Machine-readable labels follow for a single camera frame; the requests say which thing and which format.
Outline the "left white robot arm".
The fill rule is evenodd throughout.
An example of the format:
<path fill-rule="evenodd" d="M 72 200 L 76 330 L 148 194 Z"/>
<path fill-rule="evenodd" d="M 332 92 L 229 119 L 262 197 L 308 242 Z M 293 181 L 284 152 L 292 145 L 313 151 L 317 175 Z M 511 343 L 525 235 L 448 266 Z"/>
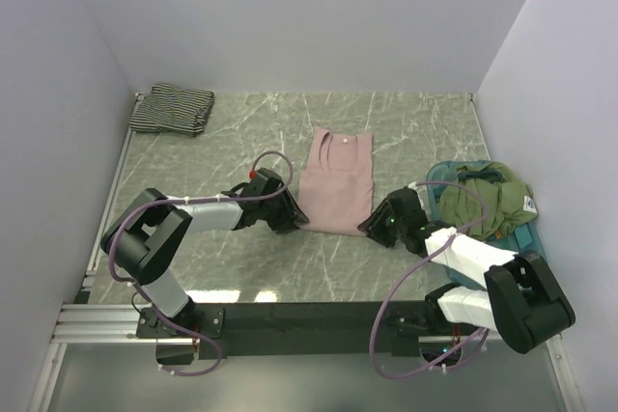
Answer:
<path fill-rule="evenodd" d="M 154 304 L 160 327 L 179 337 L 202 329 L 195 302 L 171 270 L 184 237 L 238 231 L 259 221 L 274 233 L 290 233 L 309 223 L 284 180 L 266 168 L 203 202 L 147 188 L 102 235 L 99 247 L 114 269 L 126 273 L 117 279 L 135 284 Z"/>

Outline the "pink tank top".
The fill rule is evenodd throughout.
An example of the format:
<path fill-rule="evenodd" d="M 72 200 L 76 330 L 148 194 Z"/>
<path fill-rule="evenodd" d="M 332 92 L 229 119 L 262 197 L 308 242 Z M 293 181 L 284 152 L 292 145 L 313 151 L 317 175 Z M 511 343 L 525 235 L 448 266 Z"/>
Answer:
<path fill-rule="evenodd" d="M 333 133 L 317 127 L 297 204 L 309 219 L 305 231 L 362 236 L 373 207 L 373 134 Z"/>

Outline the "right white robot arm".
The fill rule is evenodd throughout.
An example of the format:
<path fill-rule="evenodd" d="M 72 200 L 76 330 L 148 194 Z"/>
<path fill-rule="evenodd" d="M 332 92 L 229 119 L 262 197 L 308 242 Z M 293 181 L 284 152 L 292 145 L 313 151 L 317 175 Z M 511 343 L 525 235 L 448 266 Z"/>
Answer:
<path fill-rule="evenodd" d="M 390 193 L 358 229 L 387 248 L 403 242 L 459 275 L 421 302 L 391 306 L 386 319 L 421 336 L 457 324 L 489 329 L 524 354 L 576 322 L 576 313 L 548 266 L 534 250 L 495 248 L 441 220 L 428 219 L 418 193 Z"/>

